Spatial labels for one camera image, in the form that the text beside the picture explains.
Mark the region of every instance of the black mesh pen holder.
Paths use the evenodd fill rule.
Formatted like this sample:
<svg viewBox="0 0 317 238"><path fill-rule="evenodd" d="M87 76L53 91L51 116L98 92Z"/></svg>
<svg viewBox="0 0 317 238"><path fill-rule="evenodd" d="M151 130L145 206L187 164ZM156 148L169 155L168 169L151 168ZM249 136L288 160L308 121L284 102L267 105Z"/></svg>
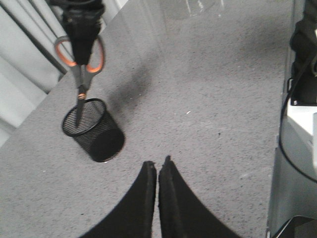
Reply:
<svg viewBox="0 0 317 238"><path fill-rule="evenodd" d="M75 141L96 162L115 156L124 145L124 134L115 123L105 103L98 98L85 101L82 117L76 126L77 107L73 107L62 123L63 132Z"/></svg>

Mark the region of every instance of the gray countertop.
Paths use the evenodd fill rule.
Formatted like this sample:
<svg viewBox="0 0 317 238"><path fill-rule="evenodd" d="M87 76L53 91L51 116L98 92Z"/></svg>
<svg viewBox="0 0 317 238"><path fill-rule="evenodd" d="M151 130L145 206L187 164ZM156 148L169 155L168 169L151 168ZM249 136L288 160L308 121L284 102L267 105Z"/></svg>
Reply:
<svg viewBox="0 0 317 238"><path fill-rule="evenodd" d="M0 237L78 237L166 155L220 220L264 237L290 15L290 0L130 0L102 33L88 95L106 102L123 150L96 163L62 133L68 73L0 149Z"/></svg>

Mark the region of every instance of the orange scissor handle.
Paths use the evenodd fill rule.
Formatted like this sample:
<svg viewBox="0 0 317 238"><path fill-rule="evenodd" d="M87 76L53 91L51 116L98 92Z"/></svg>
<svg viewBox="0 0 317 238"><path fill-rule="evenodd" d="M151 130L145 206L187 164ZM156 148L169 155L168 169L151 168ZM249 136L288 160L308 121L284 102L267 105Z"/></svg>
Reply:
<svg viewBox="0 0 317 238"><path fill-rule="evenodd" d="M90 64L87 65L86 69L89 73L99 73L104 65L105 65L105 48L104 48L104 44L101 40L101 37L98 36L97 37L97 41L98 41L98 45L99 45L99 50L100 50L100 62L98 64L97 67L92 67L90 66ZM55 48L55 52L57 53L57 56L65 63L67 64L69 67L73 67L76 66L77 63L73 60L68 59L65 55L63 55L63 53L60 51L60 44L62 44L63 42L70 42L70 39L68 36L61 36L58 37L55 41L54 44L54 48Z"/></svg>

